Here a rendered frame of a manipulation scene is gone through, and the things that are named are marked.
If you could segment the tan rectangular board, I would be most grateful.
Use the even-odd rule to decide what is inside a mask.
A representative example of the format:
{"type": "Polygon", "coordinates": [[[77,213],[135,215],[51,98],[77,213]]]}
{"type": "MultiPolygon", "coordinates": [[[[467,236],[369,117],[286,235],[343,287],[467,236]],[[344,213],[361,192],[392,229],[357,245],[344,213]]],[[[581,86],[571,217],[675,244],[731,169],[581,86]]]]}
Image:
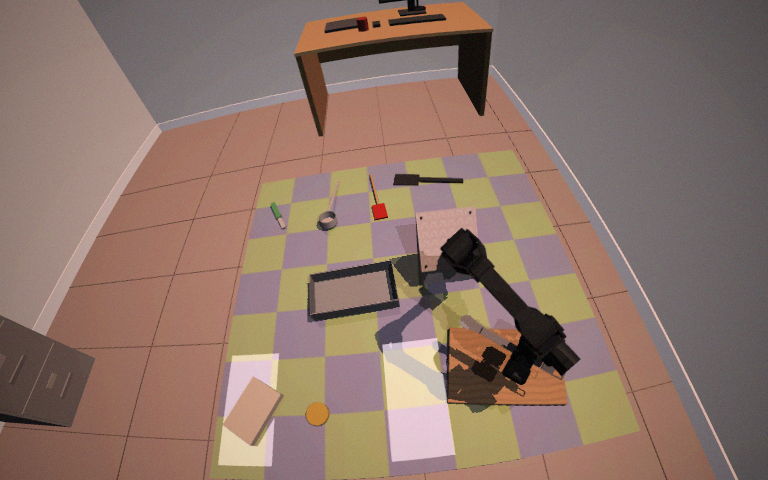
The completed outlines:
{"type": "Polygon", "coordinates": [[[252,377],[223,426],[254,446],[284,395],[252,377]]]}

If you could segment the grey saucepan with long handle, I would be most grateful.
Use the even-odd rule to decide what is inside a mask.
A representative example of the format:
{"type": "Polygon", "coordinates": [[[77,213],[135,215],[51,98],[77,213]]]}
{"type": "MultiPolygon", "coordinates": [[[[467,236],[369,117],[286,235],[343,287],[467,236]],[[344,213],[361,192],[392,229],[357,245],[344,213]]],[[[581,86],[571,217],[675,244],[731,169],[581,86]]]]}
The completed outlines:
{"type": "Polygon", "coordinates": [[[331,203],[330,203],[330,206],[329,206],[329,210],[325,211],[325,212],[323,212],[323,213],[321,213],[319,215],[319,222],[320,222],[320,225],[321,225],[322,228],[329,229],[329,228],[334,227],[337,224],[336,215],[335,215],[334,212],[331,211],[331,208],[332,208],[332,205],[333,205],[333,201],[334,201],[335,195],[337,193],[337,189],[338,189],[339,183],[340,183],[340,180],[338,180],[338,182],[337,182],[337,185],[336,185],[336,188],[335,188],[335,192],[334,192],[334,195],[332,197],[332,200],[331,200],[331,203]]]}

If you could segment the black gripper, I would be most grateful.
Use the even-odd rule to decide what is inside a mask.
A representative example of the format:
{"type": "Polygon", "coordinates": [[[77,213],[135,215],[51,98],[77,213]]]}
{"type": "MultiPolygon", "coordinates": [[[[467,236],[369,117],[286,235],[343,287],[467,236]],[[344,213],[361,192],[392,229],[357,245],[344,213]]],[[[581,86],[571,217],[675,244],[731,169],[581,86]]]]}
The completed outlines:
{"type": "Polygon", "coordinates": [[[536,360],[537,356],[534,357],[534,352],[521,339],[516,350],[513,350],[502,375],[519,385],[524,385],[534,364],[533,359],[536,360]]]}

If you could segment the orange round disc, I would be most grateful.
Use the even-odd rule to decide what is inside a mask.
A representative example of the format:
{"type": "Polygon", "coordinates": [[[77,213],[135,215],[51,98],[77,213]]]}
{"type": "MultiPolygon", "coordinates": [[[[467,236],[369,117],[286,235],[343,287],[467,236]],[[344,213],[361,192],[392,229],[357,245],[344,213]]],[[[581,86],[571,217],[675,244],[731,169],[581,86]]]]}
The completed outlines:
{"type": "Polygon", "coordinates": [[[311,404],[306,412],[306,419],[311,425],[321,426],[325,424],[330,416],[328,407],[321,403],[315,402],[311,404]]]}

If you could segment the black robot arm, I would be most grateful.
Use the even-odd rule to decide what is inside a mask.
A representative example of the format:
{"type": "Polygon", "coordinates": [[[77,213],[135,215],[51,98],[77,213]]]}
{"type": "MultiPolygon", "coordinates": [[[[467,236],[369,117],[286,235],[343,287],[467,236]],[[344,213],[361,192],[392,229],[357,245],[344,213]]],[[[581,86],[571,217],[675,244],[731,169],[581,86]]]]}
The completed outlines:
{"type": "Polygon", "coordinates": [[[495,266],[487,258],[483,243],[473,233],[460,228],[448,239],[441,247],[441,256],[455,271],[480,282],[501,303],[514,318],[520,339],[534,352],[534,357],[554,367],[561,376],[580,361],[565,343],[564,328],[553,316],[543,315],[520,298],[493,269],[495,266]]]}

